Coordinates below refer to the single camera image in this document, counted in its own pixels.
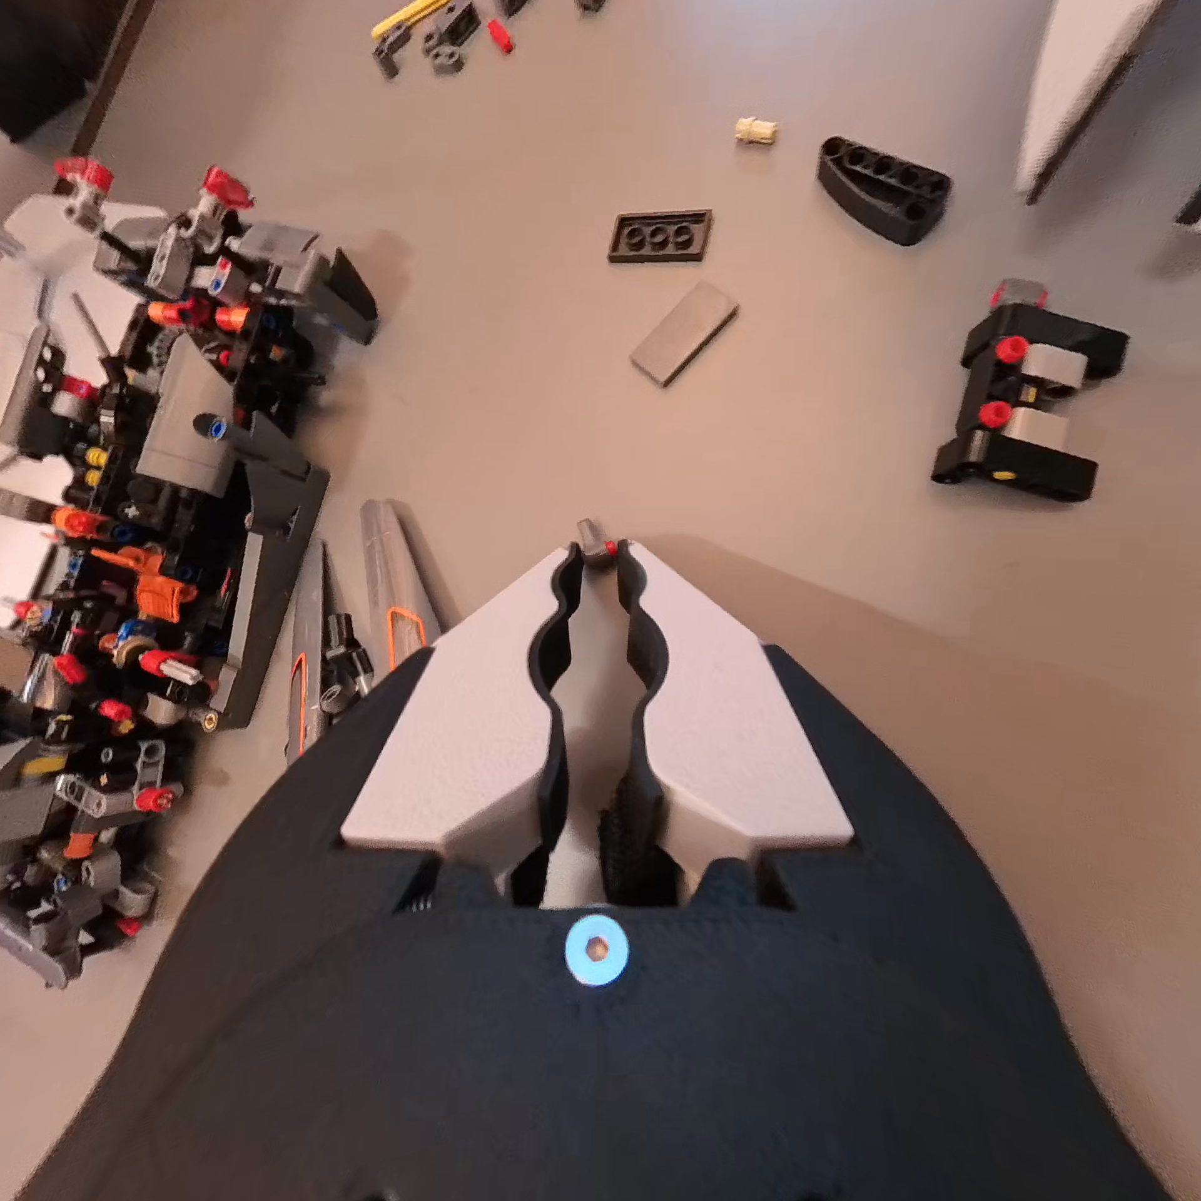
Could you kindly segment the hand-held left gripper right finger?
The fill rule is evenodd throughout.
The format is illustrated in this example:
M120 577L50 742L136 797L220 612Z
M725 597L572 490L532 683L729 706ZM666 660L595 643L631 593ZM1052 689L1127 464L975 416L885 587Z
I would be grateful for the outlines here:
M852 825L766 644L645 544L618 546L626 660L644 686L624 823L669 859L847 846Z

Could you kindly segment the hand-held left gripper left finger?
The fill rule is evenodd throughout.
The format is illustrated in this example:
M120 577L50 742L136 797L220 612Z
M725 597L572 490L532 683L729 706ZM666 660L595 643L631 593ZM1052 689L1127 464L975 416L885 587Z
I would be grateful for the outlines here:
M551 694L572 660L578 544L555 549L442 634L342 826L352 846L445 859L551 852L566 750Z

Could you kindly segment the black lego frame assembly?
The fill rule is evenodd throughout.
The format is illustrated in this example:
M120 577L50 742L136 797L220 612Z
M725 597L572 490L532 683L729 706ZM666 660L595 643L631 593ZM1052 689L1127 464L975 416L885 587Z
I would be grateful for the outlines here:
M1098 463L1068 450L1055 410L1121 374L1128 334L1048 307L990 310L965 338L965 390L955 433L935 453L931 481L985 480L1058 503L1091 497Z

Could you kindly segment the black curved lego beam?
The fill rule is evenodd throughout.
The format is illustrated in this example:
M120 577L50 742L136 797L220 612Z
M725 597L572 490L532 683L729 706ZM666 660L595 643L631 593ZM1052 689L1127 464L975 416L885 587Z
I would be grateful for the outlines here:
M847 216L902 247L925 240L954 188L948 174L837 135L821 144L817 177Z

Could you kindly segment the partly built lego car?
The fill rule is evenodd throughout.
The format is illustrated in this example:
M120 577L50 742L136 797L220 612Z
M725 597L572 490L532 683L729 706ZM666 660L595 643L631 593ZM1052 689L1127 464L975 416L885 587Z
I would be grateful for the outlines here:
M62 497L3 489L50 540L3 599L3 952L64 989L157 905L150 823L189 789L200 730L247 727L329 473L295 440L323 386L309 330L366 346L375 298L320 233L252 220L216 165L180 214L109 211L113 173L54 164L70 230L3 268L3 450L70 469Z

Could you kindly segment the grey flat lego tile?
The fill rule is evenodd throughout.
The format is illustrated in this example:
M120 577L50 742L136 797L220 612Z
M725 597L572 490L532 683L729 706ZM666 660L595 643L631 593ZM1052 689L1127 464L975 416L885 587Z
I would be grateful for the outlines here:
M701 280L639 341L629 361L646 379L668 387L739 311L728 293Z

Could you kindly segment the black three-hole lego plate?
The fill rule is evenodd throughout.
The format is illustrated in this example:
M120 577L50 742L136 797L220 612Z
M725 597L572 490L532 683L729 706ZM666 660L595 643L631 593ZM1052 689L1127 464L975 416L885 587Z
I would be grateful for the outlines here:
M711 208L618 214L606 258L626 266L704 261L712 221Z

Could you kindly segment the pile of loose lego pieces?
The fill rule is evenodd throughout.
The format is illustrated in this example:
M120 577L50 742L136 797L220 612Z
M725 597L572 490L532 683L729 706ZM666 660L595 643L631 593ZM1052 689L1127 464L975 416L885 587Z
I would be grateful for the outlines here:
M412 1L370 30L370 55L386 80L399 75L400 53L419 35L422 57L439 75L456 74L465 64L463 47L481 31L503 54L515 48L508 28L526 1L495 1L485 15L473 1Z

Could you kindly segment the dark printed lego box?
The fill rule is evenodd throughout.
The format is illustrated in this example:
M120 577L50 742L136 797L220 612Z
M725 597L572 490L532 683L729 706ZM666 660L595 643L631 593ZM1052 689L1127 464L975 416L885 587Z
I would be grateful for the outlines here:
M2 130L87 155L155 1L3 1Z

